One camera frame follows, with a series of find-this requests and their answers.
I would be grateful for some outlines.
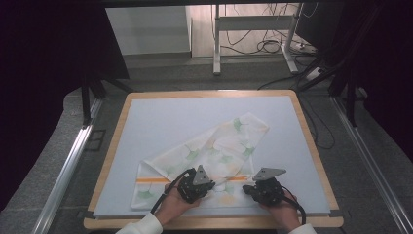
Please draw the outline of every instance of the gray carpet floor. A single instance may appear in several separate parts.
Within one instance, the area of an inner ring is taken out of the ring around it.
[[[130,80],[140,92],[180,90],[255,90],[289,76],[282,58],[226,58],[222,74],[214,76],[210,59],[126,58]],[[282,79],[264,89],[289,89],[294,79]],[[301,104],[313,133],[337,202],[342,228],[317,228],[318,233],[400,233],[392,214],[365,168],[326,91],[329,80],[301,93]],[[94,192],[107,148],[127,94],[104,83],[106,98],[49,233],[88,233],[83,218]],[[410,216],[413,216],[413,165],[386,132],[356,104],[357,128],[379,168]],[[67,95],[64,112],[46,145],[7,208],[0,214],[0,233],[29,233],[41,212],[70,148],[82,126],[79,90]],[[166,231],[166,233],[275,233],[274,230]]]

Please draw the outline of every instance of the cloth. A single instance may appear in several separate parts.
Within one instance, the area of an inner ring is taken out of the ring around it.
[[[129,223],[116,234],[161,234],[162,231],[161,223],[153,214],[148,214],[139,222]],[[307,223],[292,230],[289,234],[316,234],[316,231],[310,223]]]
[[[311,223],[304,224],[299,226],[289,232],[288,234],[317,234],[316,230],[314,230],[313,225]]]
[[[253,177],[253,152],[269,127],[246,113],[222,123],[175,148],[139,164],[131,206],[149,210],[164,192],[166,183],[187,169],[203,165],[215,182],[201,207],[245,207],[256,205],[242,186]]]
[[[159,220],[149,213],[141,221],[127,224],[116,234],[161,234],[163,230]]]

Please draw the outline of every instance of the table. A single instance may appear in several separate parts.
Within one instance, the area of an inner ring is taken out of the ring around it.
[[[300,126],[303,130],[304,137],[310,149],[316,169],[319,173],[321,184],[324,188],[329,207],[332,213],[327,215],[312,215],[308,216],[308,222],[315,227],[340,227],[343,225],[344,219],[340,215],[337,201],[334,197],[330,183],[324,171],[318,151],[313,142],[310,130],[307,126],[303,111],[300,107],[296,94],[292,91],[194,91],[194,92],[157,92],[157,93],[133,93],[128,95],[121,116],[119,118],[114,136],[111,140],[105,162],[103,164],[99,179],[94,190],[94,195],[91,199],[88,211],[92,213],[96,207],[98,198],[102,192],[105,181],[107,180],[110,167],[115,157],[116,149],[128,117],[128,111],[131,102],[134,99],[140,98],[241,98],[241,97],[290,97],[294,110],[297,114]],[[94,219],[86,217],[84,225],[88,229],[103,229],[103,228],[122,228],[129,222],[139,221],[141,217],[119,217],[107,219]],[[166,226],[165,229],[271,229],[277,228],[273,220],[268,216],[237,216],[237,217],[182,217]]]

